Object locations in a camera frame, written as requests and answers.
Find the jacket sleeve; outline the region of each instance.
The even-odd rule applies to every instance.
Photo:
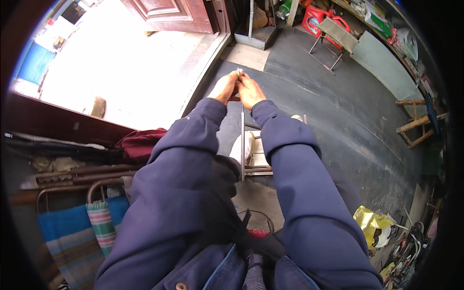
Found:
[[[98,270],[96,289],[151,289],[203,230],[199,202],[209,188],[216,132],[225,116],[224,104],[203,99],[155,145],[134,176],[132,205]]]
[[[381,289],[364,235],[321,161],[311,128],[272,101],[252,108],[284,214],[284,246],[302,269],[335,287]]]

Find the navy blue jacket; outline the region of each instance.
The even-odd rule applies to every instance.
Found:
[[[177,120],[134,176],[129,207],[96,289],[241,289],[246,265],[235,246],[200,252],[192,236],[204,228],[200,198],[211,186],[216,132],[226,106],[207,98]],[[252,116],[262,128],[284,214],[286,256],[276,289],[382,289],[364,235],[348,212],[309,126],[261,101]]]

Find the plastic bag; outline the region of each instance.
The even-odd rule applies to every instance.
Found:
[[[374,245],[374,243],[376,242],[374,234],[376,229],[383,229],[384,234],[387,234],[388,230],[390,229],[390,226],[393,224],[391,220],[379,216],[378,214],[374,213],[368,208],[365,208],[364,206],[360,206],[356,210],[356,212],[353,215],[353,218],[358,223],[359,227],[362,229],[362,232],[364,233],[368,249],[374,250],[375,248],[383,247],[383,244],[386,244],[386,242],[379,244],[379,240],[377,240],[377,244]]]

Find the wooden door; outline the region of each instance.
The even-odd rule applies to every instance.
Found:
[[[147,31],[214,33],[203,0],[121,0]]]

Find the jacket button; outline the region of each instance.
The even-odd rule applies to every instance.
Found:
[[[185,283],[177,283],[175,285],[175,290],[187,290],[188,287],[185,285]]]

